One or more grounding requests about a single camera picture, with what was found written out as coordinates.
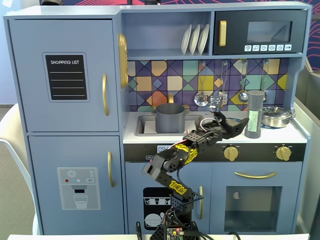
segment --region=microwave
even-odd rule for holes
[[[214,55],[302,53],[306,10],[217,11]]]

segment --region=stove knob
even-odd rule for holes
[[[275,155],[280,160],[288,161],[291,155],[291,150],[287,146],[281,146],[275,151]]]
[[[223,154],[226,159],[229,159],[231,162],[233,162],[238,156],[238,149],[236,149],[234,146],[228,146],[224,150]]]

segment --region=robotic arm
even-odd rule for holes
[[[184,136],[181,142],[154,155],[152,161],[143,168],[145,174],[173,191],[170,198],[172,207],[163,218],[164,229],[159,226],[150,240],[163,240],[159,234],[164,234],[165,240],[183,240],[188,238],[187,236],[193,236],[190,239],[194,239],[194,236],[203,236],[199,234],[195,222],[191,221],[194,202],[203,197],[194,199],[198,194],[180,181],[179,171],[216,142],[240,135],[249,121],[248,118],[244,118],[238,122],[226,118],[221,112],[212,113],[214,118],[211,122],[200,124],[197,130]],[[175,171],[178,180],[168,174]]]

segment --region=silver ladle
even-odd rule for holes
[[[267,93],[266,93],[266,90],[265,90],[265,83],[266,83],[266,80],[268,78],[268,72],[269,72],[269,60],[266,59],[266,60],[263,61],[262,72],[261,72],[261,87],[262,87],[261,90],[264,91],[264,97],[263,97],[263,102],[264,103],[266,101],[268,101],[268,96],[267,96]]]
[[[201,63],[201,66],[203,67],[206,67],[206,63],[204,61],[202,61]],[[194,102],[195,104],[197,104],[198,106],[200,107],[204,107],[208,104],[208,96],[204,93],[203,91],[203,84],[204,84],[204,81],[206,79],[206,76],[204,76],[203,79],[200,78],[200,81],[201,81],[201,92],[197,93],[195,96],[194,96]]]
[[[242,70],[241,70],[241,85],[242,89],[238,94],[239,101],[242,103],[248,102],[248,93],[245,88],[246,84],[246,77],[247,76],[247,70],[248,70],[248,61],[247,60],[242,60]]]

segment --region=gray cylinder container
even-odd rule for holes
[[[155,131],[158,134],[183,133],[187,113],[186,108],[177,103],[157,106],[152,113],[155,116]]]
[[[248,118],[244,135],[250,139],[258,139],[261,136],[261,117],[264,108],[265,92],[260,90],[248,91]]]

